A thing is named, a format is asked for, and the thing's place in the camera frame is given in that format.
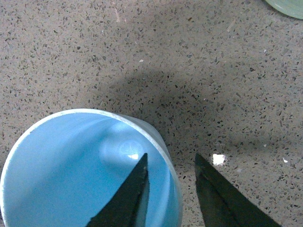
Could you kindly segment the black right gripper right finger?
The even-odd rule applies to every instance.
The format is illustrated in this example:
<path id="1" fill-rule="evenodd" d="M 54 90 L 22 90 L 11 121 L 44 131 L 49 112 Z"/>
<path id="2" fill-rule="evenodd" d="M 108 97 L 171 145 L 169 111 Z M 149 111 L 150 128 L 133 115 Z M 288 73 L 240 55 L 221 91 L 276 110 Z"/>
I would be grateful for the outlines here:
<path id="1" fill-rule="evenodd" d="M 207 227 L 279 227 L 200 154 L 195 156 L 196 193 Z"/>

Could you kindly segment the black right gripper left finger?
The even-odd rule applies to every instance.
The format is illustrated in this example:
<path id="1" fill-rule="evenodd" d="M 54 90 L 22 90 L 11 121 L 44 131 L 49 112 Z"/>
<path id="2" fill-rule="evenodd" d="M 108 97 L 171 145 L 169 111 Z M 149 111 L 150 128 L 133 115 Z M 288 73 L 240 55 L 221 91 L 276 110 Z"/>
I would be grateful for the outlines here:
<path id="1" fill-rule="evenodd" d="M 148 154 L 144 153 L 88 227 L 144 227 L 149 203 Z"/>

